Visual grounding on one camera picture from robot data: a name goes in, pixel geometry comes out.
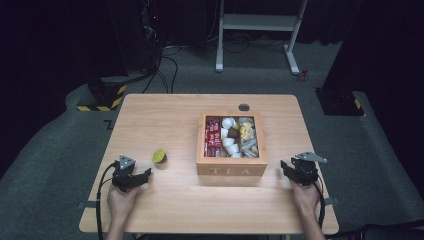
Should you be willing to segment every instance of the stand leg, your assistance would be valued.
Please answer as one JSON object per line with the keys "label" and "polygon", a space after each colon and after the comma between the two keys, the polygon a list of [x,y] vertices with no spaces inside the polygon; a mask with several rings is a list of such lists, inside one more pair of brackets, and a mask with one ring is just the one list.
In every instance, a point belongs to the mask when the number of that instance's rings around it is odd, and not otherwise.
{"label": "stand leg", "polygon": [[221,0],[221,10],[219,14],[219,37],[218,37],[218,48],[216,51],[216,72],[222,72],[224,70],[224,52],[222,49],[222,42],[224,38],[224,0]]}
{"label": "stand leg", "polygon": [[297,34],[299,33],[300,24],[302,23],[303,13],[305,12],[307,3],[308,3],[308,0],[302,1],[302,5],[300,7],[299,13],[297,14],[296,23],[294,25],[294,29],[290,37],[290,43],[289,45],[284,45],[284,52],[286,53],[287,60],[289,61],[289,65],[290,65],[290,70],[293,75],[299,75],[300,73],[299,68],[297,67],[296,60],[294,59],[293,46],[294,46],[294,43],[296,42]]}

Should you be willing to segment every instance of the human hand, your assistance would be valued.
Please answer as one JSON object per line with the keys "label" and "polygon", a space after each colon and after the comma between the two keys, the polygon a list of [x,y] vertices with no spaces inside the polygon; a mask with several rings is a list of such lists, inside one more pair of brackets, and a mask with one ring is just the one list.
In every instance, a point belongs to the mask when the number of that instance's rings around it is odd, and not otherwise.
{"label": "human hand", "polygon": [[126,221],[134,206],[135,196],[138,192],[139,188],[132,189],[126,193],[114,185],[110,186],[107,202],[112,221],[122,224]]}
{"label": "human hand", "polygon": [[303,214],[313,214],[315,216],[315,208],[319,203],[320,195],[313,184],[302,186],[290,180],[293,187],[294,202]]}

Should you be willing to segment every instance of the black equipment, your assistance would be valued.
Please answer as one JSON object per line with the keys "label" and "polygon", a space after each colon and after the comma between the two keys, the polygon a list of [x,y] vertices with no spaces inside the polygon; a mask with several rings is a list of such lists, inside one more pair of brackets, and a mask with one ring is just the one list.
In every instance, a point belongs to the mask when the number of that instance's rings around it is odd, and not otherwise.
{"label": "black equipment", "polygon": [[100,196],[101,189],[105,182],[103,181],[106,173],[112,167],[115,168],[115,172],[112,177],[112,184],[119,188],[122,192],[130,192],[132,188],[141,186],[149,182],[149,176],[152,174],[152,169],[147,169],[144,173],[138,175],[132,175],[134,170],[135,160],[124,155],[119,156],[119,161],[114,161],[110,164],[106,170],[103,172],[102,178],[100,179],[99,188],[97,190],[97,199],[96,199],[96,218],[97,218],[97,235],[99,240],[103,240],[103,230],[102,230],[102,217],[100,214]]}
{"label": "black equipment", "polygon": [[327,159],[322,158],[312,152],[304,152],[296,154],[295,157],[291,158],[291,163],[294,165],[294,168],[289,167],[283,160],[281,160],[280,164],[281,168],[284,170],[284,175],[289,179],[298,184],[301,184],[302,186],[313,184],[317,189],[321,204],[318,223],[319,226],[322,227],[325,215],[325,201],[322,190],[320,190],[318,185],[315,183],[319,178],[318,169],[316,168],[315,162],[327,163]]}

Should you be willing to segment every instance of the food item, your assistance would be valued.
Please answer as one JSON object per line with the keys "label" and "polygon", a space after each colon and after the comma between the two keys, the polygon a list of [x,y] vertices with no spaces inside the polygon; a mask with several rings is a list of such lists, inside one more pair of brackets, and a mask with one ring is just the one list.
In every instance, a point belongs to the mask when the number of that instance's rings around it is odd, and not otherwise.
{"label": "food item", "polygon": [[235,128],[230,128],[228,130],[228,137],[229,138],[238,138],[239,137],[239,131]]}
{"label": "food item", "polygon": [[153,162],[154,163],[162,163],[166,160],[166,153],[163,149],[158,149],[153,154]]}

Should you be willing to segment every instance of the wooden table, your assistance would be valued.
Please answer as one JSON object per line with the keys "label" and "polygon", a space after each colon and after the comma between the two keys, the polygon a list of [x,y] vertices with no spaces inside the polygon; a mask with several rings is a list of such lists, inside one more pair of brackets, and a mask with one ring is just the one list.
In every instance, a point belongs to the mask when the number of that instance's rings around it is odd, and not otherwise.
{"label": "wooden table", "polygon": [[[197,175],[201,111],[235,110],[241,103],[258,111],[262,118],[268,156],[264,175]],[[166,151],[168,159],[154,164],[151,158],[159,148]],[[106,167],[124,154],[137,161],[134,174],[152,168],[149,183],[141,186],[144,190],[136,199],[127,232],[302,233],[280,160],[290,162],[292,156],[306,151],[313,152],[313,147],[299,103],[291,95],[129,94],[124,99],[88,200],[96,199]],[[113,169],[109,170],[106,176],[111,177],[112,172]],[[102,188],[104,231],[110,223],[106,201],[109,186],[110,181]],[[324,197],[328,197],[325,186],[324,191]],[[97,231],[94,208],[85,208],[80,229]],[[338,231],[332,206],[326,207],[323,231],[325,234]]]}

